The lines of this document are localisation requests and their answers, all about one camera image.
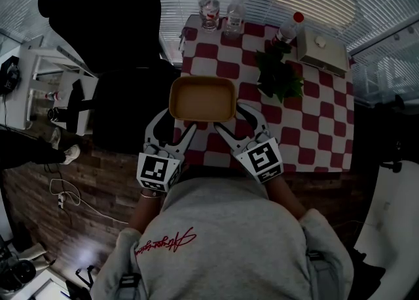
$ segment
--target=wooden floor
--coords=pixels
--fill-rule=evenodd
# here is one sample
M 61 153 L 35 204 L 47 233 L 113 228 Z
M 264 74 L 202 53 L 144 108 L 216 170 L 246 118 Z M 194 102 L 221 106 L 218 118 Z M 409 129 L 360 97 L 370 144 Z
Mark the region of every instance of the wooden floor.
M 53 128 L 41 119 L 35 122 L 30 133 L 49 140 Z M 82 198 L 101 213 L 128 221 L 139 198 L 137 157 L 98 149 L 89 137 L 75 138 L 67 132 L 63 133 L 60 149 L 73 143 L 79 143 L 82 153 L 70 165 L 60 165 L 63 178 L 78 187 Z M 285 174 L 302 203 L 307 208 L 317 208 L 348 247 L 354 245 L 361 230 L 362 225 L 353 221 L 365 220 L 378 173 L 375 164 L 370 168 L 353 167 L 360 170 Z M 56 165 L 50 169 L 56 171 Z M 3 171 L 3 188 L 13 222 L 22 222 L 33 241 L 46 246 L 48 258 L 56 259 L 53 265 L 56 272 L 70 277 L 78 268 L 90 264 L 101 267 L 125 225 L 99 216 L 84 204 L 74 206 L 67 200 L 65 210 L 70 222 L 66 213 L 58 209 L 58 197 L 49 191 L 50 180 L 59 177 L 46 172 L 43 165 L 28 163 Z M 65 189 L 73 190 L 68 185 Z M 52 190 L 61 191 L 60 183 L 55 181 Z

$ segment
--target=potted plant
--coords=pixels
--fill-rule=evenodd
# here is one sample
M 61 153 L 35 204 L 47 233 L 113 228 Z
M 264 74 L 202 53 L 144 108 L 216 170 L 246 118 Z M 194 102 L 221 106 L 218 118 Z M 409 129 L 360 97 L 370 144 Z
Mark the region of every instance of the potted plant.
M 261 71 L 257 87 L 269 98 L 275 94 L 281 103 L 284 98 L 302 97 L 302 76 L 281 61 L 283 55 L 290 52 L 291 46 L 280 41 L 270 45 L 266 52 L 256 53 L 256 63 Z

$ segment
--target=electrical outlet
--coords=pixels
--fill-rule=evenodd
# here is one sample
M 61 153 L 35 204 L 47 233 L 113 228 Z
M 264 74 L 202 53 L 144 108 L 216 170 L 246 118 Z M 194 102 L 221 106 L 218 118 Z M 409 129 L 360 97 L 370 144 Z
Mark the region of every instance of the electrical outlet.
M 63 193 L 58 194 L 58 207 L 60 209 L 64 209 L 64 201 L 65 201 L 65 195 Z

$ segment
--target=checkered tablecloth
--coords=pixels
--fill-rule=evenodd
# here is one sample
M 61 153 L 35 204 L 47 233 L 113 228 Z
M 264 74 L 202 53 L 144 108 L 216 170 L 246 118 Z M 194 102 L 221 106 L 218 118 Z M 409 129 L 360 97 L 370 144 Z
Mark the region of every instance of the checkered tablecloth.
M 278 28 L 245 23 L 244 33 L 231 41 L 219 29 L 205 33 L 198 15 L 192 15 L 184 28 L 186 38 L 182 76 L 225 77 L 235 87 L 238 99 L 261 111 L 279 142 L 286 172 L 341 172 L 350 169 L 354 138 L 354 97 L 352 74 L 333 76 L 297 62 L 297 49 L 283 61 L 292 64 L 304 77 L 304 97 L 277 98 L 262 95 L 257 88 L 257 50 L 275 36 Z M 189 122 L 175 122 L 176 140 Z M 224 125 L 236 136 L 253 136 L 247 121 L 237 114 Z M 198 130 L 185 154 L 187 162 L 218 167 L 239 167 L 230 147 L 212 123 L 198 124 Z

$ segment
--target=black pants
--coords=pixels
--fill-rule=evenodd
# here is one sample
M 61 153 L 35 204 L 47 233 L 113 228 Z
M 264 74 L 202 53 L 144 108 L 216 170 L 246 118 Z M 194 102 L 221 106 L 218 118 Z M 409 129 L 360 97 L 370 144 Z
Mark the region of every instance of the black pants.
M 29 161 L 35 164 L 61 163 L 65 161 L 65 154 L 53 149 L 51 144 L 44 140 L 0 130 L 0 168 L 14 168 Z

